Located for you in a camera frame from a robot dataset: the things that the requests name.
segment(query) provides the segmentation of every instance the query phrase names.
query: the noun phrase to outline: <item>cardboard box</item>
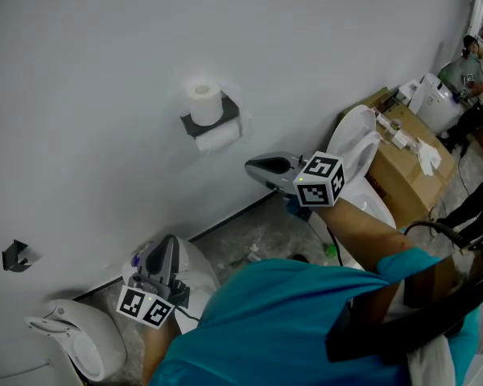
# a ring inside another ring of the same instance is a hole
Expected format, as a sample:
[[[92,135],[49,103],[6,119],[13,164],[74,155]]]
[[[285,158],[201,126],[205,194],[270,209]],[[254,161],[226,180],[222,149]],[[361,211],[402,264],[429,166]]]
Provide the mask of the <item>cardboard box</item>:
[[[343,115],[357,105],[373,108],[390,95],[383,88],[374,95],[347,108]],[[394,217],[397,228],[403,228],[413,220],[426,216],[435,206],[449,180],[456,170],[456,162],[438,141],[429,128],[421,122],[405,105],[398,104],[385,113],[389,119],[398,118],[402,130],[414,139],[421,138],[435,147],[442,162],[433,176],[426,176],[420,168],[419,159],[411,151],[399,150],[392,143],[384,144],[378,152],[366,175],[367,180],[382,198]],[[383,135],[383,128],[378,125],[378,132]]]

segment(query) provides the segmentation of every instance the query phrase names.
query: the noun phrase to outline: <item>person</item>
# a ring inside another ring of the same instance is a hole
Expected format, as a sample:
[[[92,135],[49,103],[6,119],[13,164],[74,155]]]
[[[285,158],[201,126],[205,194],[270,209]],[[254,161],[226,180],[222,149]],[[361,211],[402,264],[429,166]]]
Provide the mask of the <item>person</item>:
[[[483,42],[478,42],[471,35],[466,35],[464,37],[463,53],[465,56],[480,62],[480,70],[483,75]],[[467,98],[477,97],[476,103],[461,116],[455,126],[448,130],[448,138],[439,137],[439,140],[449,153],[452,153],[456,144],[462,144],[463,149],[460,153],[462,156],[465,154],[467,147],[469,147],[465,136],[483,125],[483,82],[469,81],[467,85],[469,87]]]
[[[455,228],[476,216],[477,218],[470,225],[458,232],[468,241],[473,241],[483,235],[483,183],[449,216],[436,221],[450,228]]]
[[[211,297],[195,330],[180,335],[173,316],[147,328],[143,384],[410,384],[406,363],[377,355],[332,363],[324,340],[350,298],[438,260],[343,199],[316,212],[364,270],[287,259],[246,266]],[[453,384],[463,383],[477,343],[474,310],[445,343]]]

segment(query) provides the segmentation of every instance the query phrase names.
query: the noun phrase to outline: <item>black baseboard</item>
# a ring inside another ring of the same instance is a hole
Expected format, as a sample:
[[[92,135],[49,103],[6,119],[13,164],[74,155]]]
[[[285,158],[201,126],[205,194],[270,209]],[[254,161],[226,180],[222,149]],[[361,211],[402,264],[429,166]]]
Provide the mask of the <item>black baseboard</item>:
[[[241,215],[247,213],[249,210],[254,209],[255,207],[259,206],[262,203],[265,203],[268,199],[271,199],[275,195],[277,195],[277,191],[272,191],[271,193],[269,193],[265,197],[263,197],[260,200],[252,203],[250,206],[247,206],[246,208],[240,210],[238,213],[234,213],[232,216],[228,217],[225,220],[222,220],[220,223],[215,224],[214,226],[212,226],[208,230],[206,230],[206,231],[204,231],[202,233],[199,233],[198,235],[192,237],[189,241],[193,243],[194,241],[197,241],[197,240],[201,239],[202,237],[208,235],[209,233],[214,232],[218,228],[221,228],[222,226],[224,226],[228,222],[230,222],[230,221],[232,221],[232,220],[240,217]],[[75,300],[76,302],[79,302],[80,300],[82,300],[84,298],[87,298],[88,296],[91,296],[92,294],[95,294],[96,292],[100,292],[101,290],[106,289],[109,286],[114,285],[115,283],[118,283],[119,281],[122,281],[122,277],[118,277],[118,278],[116,278],[116,279],[114,279],[112,281],[109,281],[109,282],[105,283],[102,286],[97,287],[96,289],[90,290],[89,292],[86,292],[86,293],[82,294],[81,296],[77,296],[73,300]]]

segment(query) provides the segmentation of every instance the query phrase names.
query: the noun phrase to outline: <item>wall-mounted holder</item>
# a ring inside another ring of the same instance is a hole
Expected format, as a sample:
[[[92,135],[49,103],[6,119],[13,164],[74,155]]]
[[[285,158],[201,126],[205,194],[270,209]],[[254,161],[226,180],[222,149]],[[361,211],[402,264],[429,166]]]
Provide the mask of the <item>wall-mounted holder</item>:
[[[13,240],[13,244],[2,252],[2,266],[6,271],[21,273],[29,269],[40,256],[28,244]]]
[[[222,108],[224,110],[224,113],[222,114],[222,117],[220,118],[219,121],[216,123],[213,123],[212,125],[197,125],[193,120],[192,120],[192,115],[187,114],[186,116],[181,117],[180,119],[184,123],[184,128],[186,129],[186,132],[192,136],[193,138],[198,138],[200,135],[207,133],[210,130],[215,129],[219,125],[223,125],[227,121],[231,121],[238,117],[240,115],[240,108],[237,106],[234,101],[231,100],[229,96],[227,96],[225,93],[222,93]]]

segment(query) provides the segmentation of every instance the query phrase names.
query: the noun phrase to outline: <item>blue shirt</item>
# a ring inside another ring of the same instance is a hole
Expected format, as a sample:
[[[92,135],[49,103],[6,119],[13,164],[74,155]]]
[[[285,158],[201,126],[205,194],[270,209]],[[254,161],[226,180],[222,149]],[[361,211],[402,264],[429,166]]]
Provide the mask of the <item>blue shirt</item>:
[[[324,340],[347,300],[435,264],[419,248],[381,259],[378,274],[274,259],[252,264],[210,299],[199,326],[177,337],[151,386],[409,384],[407,365],[378,356],[331,363]],[[449,339],[456,385],[477,351],[478,314]]]

